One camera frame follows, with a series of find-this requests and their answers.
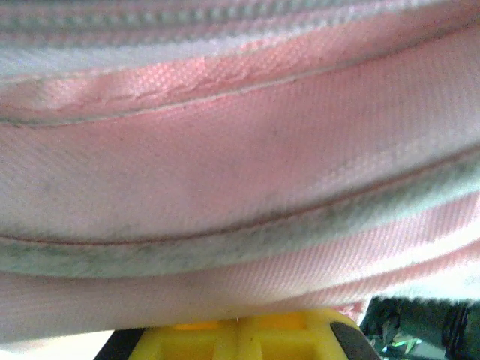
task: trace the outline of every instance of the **zipper track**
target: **zipper track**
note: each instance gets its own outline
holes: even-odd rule
[[[258,30],[288,29],[307,23],[317,24],[320,20],[325,24],[342,23],[365,14],[414,8],[439,1],[265,0],[220,5],[209,1],[202,8],[184,1],[146,2],[141,5],[132,1],[106,4],[102,1],[84,4],[75,1],[71,4],[0,2],[0,44],[11,45],[13,41],[14,46],[38,42],[56,45],[111,44],[112,34],[116,32],[123,32],[125,39],[129,38],[129,33],[136,34],[135,44],[150,42],[141,39],[141,32],[157,32],[155,41],[160,42],[191,41]],[[102,40],[102,34],[109,36]]]

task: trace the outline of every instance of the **zipper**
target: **zipper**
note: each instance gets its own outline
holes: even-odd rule
[[[145,44],[345,23],[441,0],[0,2],[0,45]]]

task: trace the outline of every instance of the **yellow plastic object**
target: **yellow plastic object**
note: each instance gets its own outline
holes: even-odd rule
[[[349,360],[333,322],[358,329],[331,309],[151,328],[129,360]]]

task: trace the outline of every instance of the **yellow plastic part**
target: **yellow plastic part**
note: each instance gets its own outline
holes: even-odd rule
[[[332,322],[358,328],[331,309],[150,328],[129,360],[348,360]]]

